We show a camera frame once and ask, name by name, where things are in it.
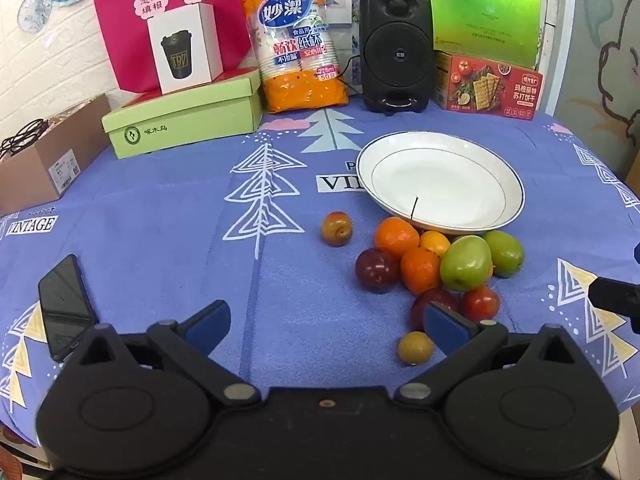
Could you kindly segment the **orange paper cup package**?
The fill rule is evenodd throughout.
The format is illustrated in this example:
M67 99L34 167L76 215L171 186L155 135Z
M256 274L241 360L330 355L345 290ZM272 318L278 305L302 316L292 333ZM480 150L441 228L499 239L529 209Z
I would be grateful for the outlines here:
M244 0L271 113L348 103L326 19L326 0Z

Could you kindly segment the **small brown kiwi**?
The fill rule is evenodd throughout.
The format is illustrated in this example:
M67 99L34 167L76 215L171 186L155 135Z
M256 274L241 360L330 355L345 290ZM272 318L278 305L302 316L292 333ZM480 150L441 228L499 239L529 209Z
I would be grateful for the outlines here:
M434 342L426 333L411 332L405 334L398 342L397 355L401 362L416 366L428 362L434 349Z

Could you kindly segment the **brown cardboard box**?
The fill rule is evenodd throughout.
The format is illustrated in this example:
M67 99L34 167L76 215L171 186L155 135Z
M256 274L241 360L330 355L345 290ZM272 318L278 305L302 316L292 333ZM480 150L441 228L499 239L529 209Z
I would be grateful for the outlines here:
M107 96L66 108L47 119L49 127L31 146L1 159L1 213L14 214L54 202L108 145L102 118Z

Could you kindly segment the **red yellow plum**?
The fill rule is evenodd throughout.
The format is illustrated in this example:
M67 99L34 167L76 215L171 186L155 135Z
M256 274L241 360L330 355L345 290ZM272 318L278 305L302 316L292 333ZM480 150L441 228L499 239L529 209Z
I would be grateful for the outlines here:
M343 211L332 211L323 219L320 232L326 244L342 247L352 239L352 219Z

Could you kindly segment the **white ceramic plate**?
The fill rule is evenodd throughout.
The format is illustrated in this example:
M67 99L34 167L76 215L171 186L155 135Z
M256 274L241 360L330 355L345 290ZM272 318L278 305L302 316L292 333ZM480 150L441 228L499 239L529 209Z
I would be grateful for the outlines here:
M441 132L380 136L358 154L356 174L390 214L449 234L501 229L526 201L522 179L501 156Z

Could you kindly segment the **pink paper bag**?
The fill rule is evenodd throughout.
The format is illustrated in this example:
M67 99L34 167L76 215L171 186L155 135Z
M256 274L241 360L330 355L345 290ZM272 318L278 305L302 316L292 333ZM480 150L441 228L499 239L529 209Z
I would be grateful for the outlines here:
M143 93L160 85L148 25L151 18L188 4L213 7L222 67L234 70L250 50L243 0L93 0L119 88Z

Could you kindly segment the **red cracker box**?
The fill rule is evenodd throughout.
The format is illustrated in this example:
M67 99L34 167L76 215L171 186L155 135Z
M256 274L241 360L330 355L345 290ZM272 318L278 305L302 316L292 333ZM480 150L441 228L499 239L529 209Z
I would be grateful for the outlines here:
M532 120L544 77L486 58L435 52L436 103L452 112Z

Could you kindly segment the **green shoe box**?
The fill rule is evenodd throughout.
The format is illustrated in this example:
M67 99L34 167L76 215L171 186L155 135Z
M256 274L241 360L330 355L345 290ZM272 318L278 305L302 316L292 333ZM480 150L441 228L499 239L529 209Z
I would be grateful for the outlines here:
M150 91L102 118L119 159L254 132L262 121L258 68L225 72L210 84Z

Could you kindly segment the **orange with stem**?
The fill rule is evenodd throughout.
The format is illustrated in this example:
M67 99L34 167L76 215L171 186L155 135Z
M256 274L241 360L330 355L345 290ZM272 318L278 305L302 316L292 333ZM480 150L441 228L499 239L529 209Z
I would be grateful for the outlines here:
M420 234L407 220L391 216L380 222L374 233L374 246L384 249L394 258L401 259L407 252L420 246Z

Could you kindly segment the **yellow orange tangerine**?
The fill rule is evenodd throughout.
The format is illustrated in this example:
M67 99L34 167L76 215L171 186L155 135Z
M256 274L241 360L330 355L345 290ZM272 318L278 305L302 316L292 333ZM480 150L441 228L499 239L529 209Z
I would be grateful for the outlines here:
M445 234L437 231L424 231L420 236L420 246L442 258L448 252L451 243Z

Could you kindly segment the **dark red plum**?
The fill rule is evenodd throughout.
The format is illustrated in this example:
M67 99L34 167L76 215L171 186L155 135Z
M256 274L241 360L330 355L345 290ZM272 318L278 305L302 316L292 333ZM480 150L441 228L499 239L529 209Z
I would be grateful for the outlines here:
M362 287L376 294L389 292L400 280L398 261L381 248L364 250L356 260L355 274Z
M441 304L454 312L459 311L458 300L443 288L432 288L422 292L413 301L409 311L409 328L412 332L423 332L423 311L430 304Z

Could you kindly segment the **green apple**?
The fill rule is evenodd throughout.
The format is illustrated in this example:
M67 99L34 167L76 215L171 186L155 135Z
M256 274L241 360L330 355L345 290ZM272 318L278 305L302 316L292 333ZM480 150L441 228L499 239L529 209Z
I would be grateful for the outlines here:
M494 274L510 278L520 272L525 259L524 247L512 235L503 231L490 231L484 235L489 246Z
M449 289L469 292L488 280L491 266L491 252L484 238L477 235L460 236L442 257L440 279Z

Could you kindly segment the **green gift box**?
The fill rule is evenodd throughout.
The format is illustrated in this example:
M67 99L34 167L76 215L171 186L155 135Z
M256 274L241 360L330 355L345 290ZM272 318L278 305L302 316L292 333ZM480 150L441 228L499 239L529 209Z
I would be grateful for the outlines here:
M532 68L541 0L431 0L434 48Z

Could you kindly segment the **black smartphone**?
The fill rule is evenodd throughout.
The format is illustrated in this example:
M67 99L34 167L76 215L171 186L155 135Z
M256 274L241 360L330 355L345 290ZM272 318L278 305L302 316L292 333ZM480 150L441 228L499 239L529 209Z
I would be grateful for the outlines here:
M63 258L39 281L38 296L50 357L61 363L85 331L98 322L74 254Z

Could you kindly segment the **white cup box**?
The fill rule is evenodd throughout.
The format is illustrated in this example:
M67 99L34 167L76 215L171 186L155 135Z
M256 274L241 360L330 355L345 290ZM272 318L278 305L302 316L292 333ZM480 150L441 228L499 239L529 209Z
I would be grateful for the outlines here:
M210 4L180 6L146 24L163 94L210 84L224 72Z

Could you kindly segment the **small red apple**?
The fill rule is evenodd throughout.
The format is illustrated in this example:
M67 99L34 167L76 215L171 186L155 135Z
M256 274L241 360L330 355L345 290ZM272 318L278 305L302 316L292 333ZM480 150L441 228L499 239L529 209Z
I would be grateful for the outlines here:
M483 320L492 320L498 314L500 307L500 296L488 286L483 285L463 294L460 311L468 320L479 323Z

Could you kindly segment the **black speaker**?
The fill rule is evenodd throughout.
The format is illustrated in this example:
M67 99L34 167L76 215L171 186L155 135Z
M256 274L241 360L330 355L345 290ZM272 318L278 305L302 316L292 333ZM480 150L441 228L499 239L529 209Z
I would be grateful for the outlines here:
M361 87L372 112L420 112L435 93L431 0L360 0Z

